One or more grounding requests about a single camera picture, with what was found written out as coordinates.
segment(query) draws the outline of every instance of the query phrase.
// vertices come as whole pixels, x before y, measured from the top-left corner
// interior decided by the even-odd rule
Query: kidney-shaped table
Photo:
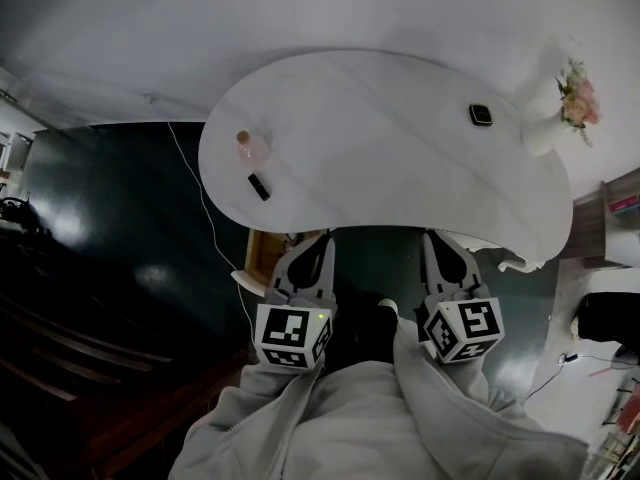
[[[471,122],[471,103],[492,126]],[[258,172],[266,202],[247,180],[240,130],[271,147]],[[538,262],[561,251],[573,215],[560,158],[527,154],[515,108],[454,70],[388,53],[312,53],[248,75],[207,120],[199,167],[227,217],[277,233],[435,228]]]

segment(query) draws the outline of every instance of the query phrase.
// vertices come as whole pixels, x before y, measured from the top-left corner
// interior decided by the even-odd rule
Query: cable
[[[553,379],[555,379],[558,375],[560,375],[560,373],[562,372],[562,369],[564,368],[564,365],[567,364],[566,361],[564,363],[562,363],[562,365],[560,366],[560,369],[558,370],[558,372],[553,375],[547,382],[545,382],[542,386],[540,386],[538,389],[536,389],[533,393],[531,393],[528,397],[527,400],[529,400],[529,398],[531,398],[533,395],[535,395],[536,393],[538,393],[539,391],[542,390],[542,388],[544,388],[546,385],[549,384],[549,382],[551,382]]]
[[[189,171],[191,172],[191,175],[193,176],[193,179],[196,180],[196,183],[198,184],[198,188],[200,189],[200,202],[202,203],[202,207],[204,208],[204,211],[207,214],[207,218],[209,219],[209,224],[211,224],[211,231],[213,232],[213,245],[216,247],[216,251],[218,251],[218,254],[220,254],[220,256],[222,256],[224,261],[226,261],[228,263],[228,265],[234,271],[236,271],[236,270],[238,270],[236,268],[236,266],[231,262],[231,260],[229,258],[227,258],[224,255],[224,253],[220,250],[220,247],[218,247],[218,238],[216,236],[216,227],[213,224],[213,219],[211,218],[211,215],[209,214],[209,210],[207,209],[207,205],[204,204],[204,189],[202,188],[202,183],[200,183],[200,180],[198,179],[198,176],[196,176],[196,173],[193,171],[193,169],[189,165],[189,162],[187,162],[187,158],[184,156],[184,153],[182,152],[182,148],[180,147],[180,144],[178,143],[178,138],[176,137],[176,134],[173,131],[173,127],[171,126],[171,123],[167,122],[167,125],[169,126],[169,130],[171,130],[171,135],[173,135],[173,141],[176,143],[176,147],[178,148],[178,151],[180,152],[180,156],[182,157],[182,160],[184,161],[184,164],[187,166],[187,169],[189,169]],[[247,311],[246,306],[244,305],[244,299],[242,298],[242,292],[240,291],[240,285],[236,283],[236,287],[238,288],[238,297],[240,299],[240,304],[242,304],[242,309],[244,310],[244,314],[246,315],[247,320],[249,321],[249,327],[251,328],[251,343],[253,343],[255,345],[255,343],[253,341],[253,322],[251,320],[251,317],[249,316],[249,312]]]
[[[566,356],[565,354],[562,354],[562,356],[564,356],[564,361],[562,361],[560,369],[558,370],[558,372],[553,375],[547,382],[545,382],[542,386],[540,386],[538,389],[536,389],[533,393],[531,393],[528,397],[527,400],[529,400],[529,398],[531,398],[533,395],[535,395],[536,393],[538,393],[540,390],[542,390],[542,388],[544,388],[546,385],[548,385],[553,379],[555,379],[558,375],[560,375],[560,372],[562,372],[562,369],[564,368],[564,365],[567,363],[572,363],[573,361],[576,361],[578,359],[581,359],[583,357],[588,357],[590,359],[596,359],[598,361],[604,361],[605,363],[622,363],[622,364],[627,364],[629,366],[638,366],[638,363],[627,363],[626,361],[618,361],[616,359],[603,359],[601,357],[595,357],[595,356],[588,356],[588,355],[583,355],[583,354],[574,354],[572,356]],[[631,370],[632,368],[620,368],[620,370]]]
[[[627,363],[626,361],[618,361],[616,359],[602,359],[600,357],[595,357],[595,356],[585,356],[585,355],[579,355],[578,357],[588,357],[590,359],[597,359],[598,361],[604,361],[605,363],[622,363],[622,364],[626,364],[629,366],[638,366],[638,363]]]

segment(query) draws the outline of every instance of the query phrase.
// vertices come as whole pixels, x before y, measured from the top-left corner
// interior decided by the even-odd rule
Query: black object
[[[640,294],[601,292],[585,295],[578,308],[582,339],[617,341],[640,354]]]
[[[460,317],[462,318],[462,325],[467,338],[483,338],[500,333],[500,327],[488,301],[469,301],[459,304],[458,308],[460,309]],[[484,326],[478,325],[481,319],[475,318],[475,315],[482,315],[481,319],[484,320]]]
[[[258,178],[255,175],[255,173],[249,176],[249,183],[251,183],[251,186],[258,193],[258,195],[260,196],[260,199],[262,199],[263,201],[266,201],[271,197],[271,194],[267,192],[267,189],[264,188],[264,185],[260,181],[260,178]]]
[[[424,302],[420,304],[419,308],[413,310],[416,314],[416,325],[418,326],[418,341],[422,343],[423,341],[429,341],[429,335],[427,331],[424,330],[424,325],[429,320],[429,310],[427,306],[424,305]]]
[[[318,282],[329,240],[331,240],[331,235],[328,233],[322,235],[311,247],[291,262],[287,269],[287,277],[293,285],[294,292],[298,288],[311,288]]]
[[[0,199],[0,219],[20,224],[29,233],[43,231],[35,211],[29,204],[29,198],[25,201],[16,197]]]
[[[460,287],[462,287],[462,281],[467,277],[467,264],[464,259],[447,242],[440,238],[440,235],[433,229],[427,230],[427,235],[431,239],[433,252],[436,255],[442,278],[449,283],[460,284]]]
[[[451,361],[453,363],[453,362],[456,362],[456,361],[465,361],[465,360],[469,359],[470,357],[472,357],[474,359],[476,357],[480,357],[480,354],[484,354],[497,341],[498,340],[489,340],[489,341],[483,341],[481,343],[467,343],[449,361]]]
[[[289,320],[297,318],[297,327],[289,329]],[[286,347],[304,348],[309,325],[309,312],[294,309],[271,308],[267,324],[264,328],[263,343],[283,345]]]
[[[264,349],[264,353],[271,364],[278,366],[298,366],[301,368],[307,368],[309,366],[304,354],[289,352],[287,350],[268,350],[266,348]]]
[[[393,364],[398,316],[392,308],[377,305],[381,298],[379,294],[367,294],[340,310],[325,349],[323,376],[365,361]]]
[[[491,126],[493,124],[491,112],[484,105],[469,105],[469,115],[476,126]]]
[[[451,352],[458,344],[458,339],[449,323],[445,320],[444,316],[442,316],[442,311],[436,312],[427,328],[427,334],[429,334],[430,338],[433,338],[431,341],[442,357]]]

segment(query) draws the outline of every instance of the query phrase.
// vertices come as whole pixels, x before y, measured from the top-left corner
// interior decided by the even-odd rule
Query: white cable
[[[218,239],[216,237],[216,227],[213,224],[213,219],[211,218],[211,215],[209,214],[209,210],[207,209],[207,205],[204,204],[204,190],[202,188],[202,183],[200,183],[200,180],[196,176],[196,173],[193,172],[193,169],[189,165],[189,162],[187,162],[187,159],[184,156],[184,153],[182,152],[182,148],[180,147],[180,144],[178,143],[178,139],[176,137],[176,134],[173,131],[171,123],[167,122],[167,124],[169,125],[169,130],[171,130],[171,135],[173,135],[173,141],[176,143],[176,147],[178,148],[178,151],[180,152],[180,156],[182,157],[182,160],[184,161],[184,164],[187,166],[187,169],[189,169],[189,171],[191,171],[191,175],[193,176],[193,179],[196,180],[196,183],[198,184],[198,188],[200,189],[200,202],[202,203],[202,207],[204,208],[204,211],[207,214],[207,218],[209,219],[209,224],[211,224],[211,231],[213,231],[213,245],[215,245],[216,251],[218,251],[218,254],[220,254],[220,256],[222,256],[224,261],[226,261],[229,264],[229,266],[234,271],[236,271],[236,270],[238,270],[236,268],[236,266],[233,263],[231,263],[231,260],[229,260],[229,258],[227,258],[223,254],[223,252],[220,250],[220,247],[218,247]],[[249,316],[249,312],[247,311],[247,308],[244,305],[244,299],[242,298],[242,292],[240,291],[240,285],[236,284],[236,286],[238,288],[238,297],[240,298],[240,304],[242,304],[242,309],[244,310],[244,314],[247,316],[247,320],[249,321],[249,327],[251,328],[251,343],[254,343],[253,342],[253,322],[251,321],[251,317]]]

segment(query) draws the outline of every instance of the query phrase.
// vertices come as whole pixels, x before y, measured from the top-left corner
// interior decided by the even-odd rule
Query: pink flower
[[[600,116],[598,115],[598,112],[596,112],[595,109],[590,108],[589,112],[587,112],[587,115],[584,117],[584,120],[587,123],[598,124],[598,121],[600,121]]]
[[[578,88],[578,98],[584,101],[593,100],[593,96],[595,90],[593,88],[593,84],[589,82],[589,80],[585,80],[582,85]]]

